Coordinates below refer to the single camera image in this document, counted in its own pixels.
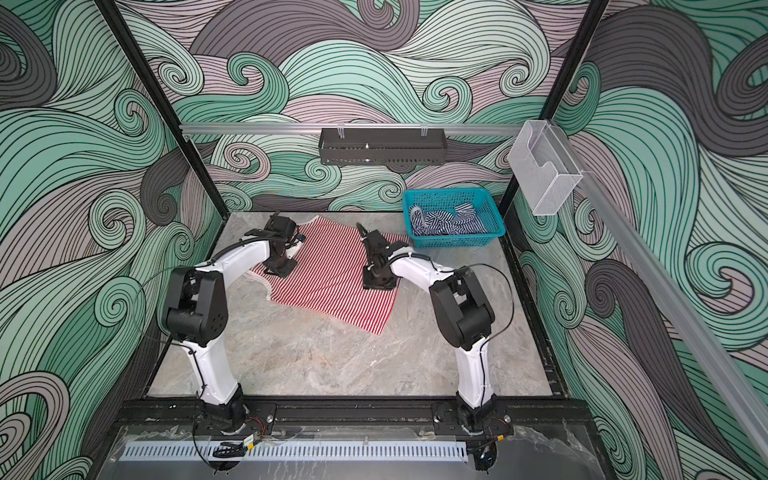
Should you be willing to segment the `red white striped tank top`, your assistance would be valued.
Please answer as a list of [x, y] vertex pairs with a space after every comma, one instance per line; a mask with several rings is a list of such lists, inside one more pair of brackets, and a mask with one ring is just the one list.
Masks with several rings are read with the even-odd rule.
[[267, 289], [267, 299], [326, 314], [379, 335], [393, 310], [397, 291], [366, 290], [362, 270], [365, 249], [356, 228], [316, 216], [299, 226], [306, 241], [297, 265], [286, 278], [259, 264], [246, 273]]

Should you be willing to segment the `teal plastic basket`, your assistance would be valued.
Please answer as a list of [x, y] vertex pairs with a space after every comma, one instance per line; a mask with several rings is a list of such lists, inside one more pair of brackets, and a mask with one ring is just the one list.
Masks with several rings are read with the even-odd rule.
[[403, 214], [417, 249], [482, 247], [506, 233], [496, 202], [483, 188], [406, 190]]

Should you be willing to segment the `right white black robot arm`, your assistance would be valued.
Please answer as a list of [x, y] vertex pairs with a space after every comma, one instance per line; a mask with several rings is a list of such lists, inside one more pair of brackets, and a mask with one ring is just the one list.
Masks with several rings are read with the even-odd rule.
[[405, 280], [429, 294], [438, 330], [455, 349], [459, 402], [472, 413], [480, 411], [494, 395], [485, 345], [495, 312], [472, 268], [443, 266], [405, 242], [387, 240], [378, 230], [360, 223], [356, 229], [366, 258], [363, 288], [391, 291]]

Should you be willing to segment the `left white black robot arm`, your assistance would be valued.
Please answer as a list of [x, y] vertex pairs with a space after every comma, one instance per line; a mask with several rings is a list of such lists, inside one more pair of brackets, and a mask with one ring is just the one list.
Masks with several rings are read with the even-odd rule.
[[229, 321], [227, 288], [259, 264], [280, 278], [289, 276], [305, 241], [301, 233], [251, 230], [203, 263], [170, 274], [161, 325], [186, 351], [209, 414], [235, 421], [245, 416], [242, 386], [222, 340]]

